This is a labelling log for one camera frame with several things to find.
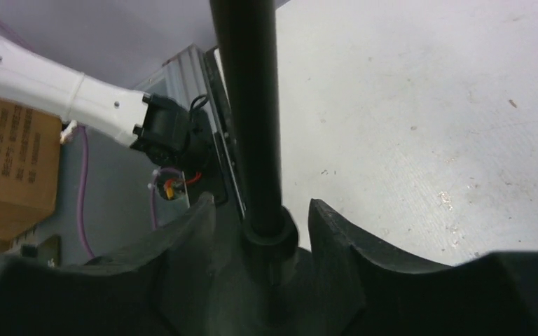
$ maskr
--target black rod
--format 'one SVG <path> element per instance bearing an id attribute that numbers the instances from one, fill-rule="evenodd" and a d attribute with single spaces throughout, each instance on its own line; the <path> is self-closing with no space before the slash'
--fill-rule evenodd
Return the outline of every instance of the black rod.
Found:
<path id="1" fill-rule="evenodd" d="M 282 184 L 277 44 L 273 0 L 210 0 L 237 140 L 245 217 L 278 235 Z"/>

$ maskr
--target white tabletop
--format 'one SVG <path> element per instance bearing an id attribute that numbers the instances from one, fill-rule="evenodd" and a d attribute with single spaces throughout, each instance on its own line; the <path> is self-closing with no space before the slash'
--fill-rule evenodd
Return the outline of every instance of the white tabletop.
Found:
<path id="1" fill-rule="evenodd" d="M 456 264 L 538 250 L 538 2 L 277 11 L 284 204 Z"/>

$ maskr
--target purple cord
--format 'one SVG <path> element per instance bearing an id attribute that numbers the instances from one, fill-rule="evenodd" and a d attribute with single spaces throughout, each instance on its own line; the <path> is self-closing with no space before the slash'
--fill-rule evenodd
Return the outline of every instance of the purple cord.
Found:
<path id="1" fill-rule="evenodd" d="M 149 194 L 149 211 L 151 213 L 151 227 L 154 230 L 158 229 L 158 216 L 156 215 L 156 183 L 158 182 L 158 177 L 163 173 L 173 173 L 178 176 L 181 176 L 181 172 L 176 168 L 166 167 L 158 170 L 157 174 L 153 175 L 151 179 L 151 192 Z"/>
<path id="2" fill-rule="evenodd" d="M 81 155 L 81 176 L 79 178 L 79 192 L 77 194 L 77 232 L 79 233 L 79 240 L 83 249 L 88 254 L 90 259 L 94 258 L 92 248 L 88 243 L 88 238 L 85 235 L 85 225 L 83 223 L 83 205 L 85 204 L 85 186 L 88 184 L 88 165 L 90 159 L 90 147 L 88 145 L 88 133 L 85 131 L 84 126 L 78 126 L 77 131 L 81 135 L 81 142 L 83 144 L 83 153 Z"/>
<path id="3" fill-rule="evenodd" d="M 11 35 L 11 37 L 13 37 L 20 46 L 32 51 L 32 47 L 30 47 L 29 44 L 27 44 L 26 41 L 24 41 L 24 39 L 21 38 L 21 36 L 15 33 L 13 29 L 11 29 L 7 24 L 5 24 L 5 22 L 1 20 L 0 20 L 0 28 L 4 30 L 5 32 L 7 32 L 7 34 Z"/>

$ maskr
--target purple cable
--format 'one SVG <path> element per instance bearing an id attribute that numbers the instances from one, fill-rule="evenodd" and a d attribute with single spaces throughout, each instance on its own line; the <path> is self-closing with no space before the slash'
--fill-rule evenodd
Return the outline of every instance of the purple cable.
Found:
<path id="1" fill-rule="evenodd" d="M 77 194 L 77 233 L 83 249 L 88 254 L 90 259 L 94 258 L 92 248 L 88 243 L 88 238 L 85 235 L 85 225 L 83 223 L 83 205 L 85 203 L 85 186 L 88 184 L 88 165 L 90 159 L 90 147 L 88 145 L 88 133 L 84 126 L 78 126 L 77 131 L 81 135 L 81 143 L 83 144 L 83 153 L 81 155 L 81 176 L 79 177 L 79 192 Z"/>
<path id="2" fill-rule="evenodd" d="M 181 172 L 176 168 L 166 167 L 158 170 L 157 174 L 153 175 L 151 179 L 151 192 L 149 195 L 149 211 L 151 213 L 151 227 L 154 230 L 158 229 L 158 216 L 156 215 L 156 183 L 158 182 L 158 177 L 163 173 L 173 173 L 178 176 L 181 176 Z"/>
<path id="3" fill-rule="evenodd" d="M 7 24 L 5 24 L 5 22 L 1 20 L 0 20 L 0 28 L 4 30 L 7 34 L 11 35 L 11 37 L 13 37 L 20 46 L 32 51 L 32 48 L 29 46 L 29 44 L 27 44 L 26 41 L 24 41 L 24 39 L 21 38 L 21 36 L 15 33 L 13 29 L 11 29 Z"/>

